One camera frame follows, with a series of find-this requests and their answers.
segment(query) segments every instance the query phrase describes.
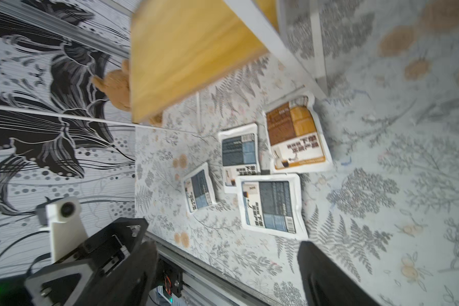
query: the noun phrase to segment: metal screw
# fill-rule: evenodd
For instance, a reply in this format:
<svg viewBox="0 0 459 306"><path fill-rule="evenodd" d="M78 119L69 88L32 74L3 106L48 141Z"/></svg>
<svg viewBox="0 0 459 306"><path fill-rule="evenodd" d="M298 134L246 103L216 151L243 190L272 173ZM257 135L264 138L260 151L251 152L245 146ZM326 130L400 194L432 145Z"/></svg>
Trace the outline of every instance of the metal screw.
<svg viewBox="0 0 459 306"><path fill-rule="evenodd" d="M51 288L50 287L44 288L43 290L41 290L41 297L47 296L50 292L51 292Z"/></svg>

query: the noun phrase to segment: botanical print surface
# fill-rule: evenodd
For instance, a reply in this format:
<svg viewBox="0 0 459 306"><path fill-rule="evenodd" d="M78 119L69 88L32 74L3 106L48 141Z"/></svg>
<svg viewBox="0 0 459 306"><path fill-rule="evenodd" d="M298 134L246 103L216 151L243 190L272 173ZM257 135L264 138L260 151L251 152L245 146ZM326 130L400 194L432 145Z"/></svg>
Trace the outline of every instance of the botanical print surface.
<svg viewBox="0 0 459 306"><path fill-rule="evenodd" d="M129 48L131 18L101 0L20 0L112 44Z"/></svg>
<svg viewBox="0 0 459 306"><path fill-rule="evenodd" d="M36 232L36 206L56 199L78 197L89 235L134 215L134 128L88 120L121 113L90 83L111 62L108 54L0 13L0 106L51 114L0 110L0 252ZM24 273L48 252L47 234L18 243L1 258L0 278Z"/></svg>
<svg viewBox="0 0 459 306"><path fill-rule="evenodd" d="M321 21L330 95L315 110L335 164L300 175L309 239L380 304L459 305L459 0L329 0ZM312 68L306 16L290 35ZM199 135L136 130L136 215L271 304L306 304L299 242L240 228L217 132L256 122L269 169L262 108L300 86L263 56L200 92ZM189 215L180 178L203 162L218 203Z"/></svg>

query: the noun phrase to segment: stuffed toy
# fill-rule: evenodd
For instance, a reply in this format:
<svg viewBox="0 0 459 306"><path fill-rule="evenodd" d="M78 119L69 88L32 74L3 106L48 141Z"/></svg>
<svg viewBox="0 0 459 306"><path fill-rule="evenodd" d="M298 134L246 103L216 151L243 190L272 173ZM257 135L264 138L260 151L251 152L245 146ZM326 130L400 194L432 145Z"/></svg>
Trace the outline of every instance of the stuffed toy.
<svg viewBox="0 0 459 306"><path fill-rule="evenodd" d="M122 111L131 111L129 102L129 61L123 60L121 69L110 71L104 79L94 75L92 83L100 91L104 92L112 105ZM161 126L163 113L159 113L150 118L150 124Z"/></svg>

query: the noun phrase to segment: floral patterned tablecloth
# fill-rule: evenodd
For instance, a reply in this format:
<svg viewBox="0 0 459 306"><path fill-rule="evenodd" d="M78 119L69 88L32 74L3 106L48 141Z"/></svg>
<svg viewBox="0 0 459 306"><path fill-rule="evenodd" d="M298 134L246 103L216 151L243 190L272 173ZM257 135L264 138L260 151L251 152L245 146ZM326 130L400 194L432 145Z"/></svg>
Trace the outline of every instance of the floral patterned tablecloth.
<svg viewBox="0 0 459 306"><path fill-rule="evenodd" d="M330 1L321 14L331 90L315 110L334 170L300 175L302 213L309 239L383 305L459 305L459 18L417 32L429 5ZM311 67L306 22L290 41ZM217 132L257 122L269 169L262 106L298 87L264 56L201 91L200 135L136 130L136 215L149 231L282 305L306 304L299 242L241 229ZM195 130L184 109L193 98L167 110L167 127ZM181 178L206 161L218 204L190 215Z"/></svg>

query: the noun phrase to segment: camera lens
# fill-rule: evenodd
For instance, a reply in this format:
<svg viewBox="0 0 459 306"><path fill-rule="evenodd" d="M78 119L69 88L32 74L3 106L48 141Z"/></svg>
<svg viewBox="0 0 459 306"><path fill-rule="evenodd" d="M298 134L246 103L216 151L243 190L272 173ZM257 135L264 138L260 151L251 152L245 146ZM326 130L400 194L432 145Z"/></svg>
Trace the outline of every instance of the camera lens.
<svg viewBox="0 0 459 306"><path fill-rule="evenodd" d="M61 206L61 215L65 218L71 216L75 212L75 205L71 202L66 202Z"/></svg>

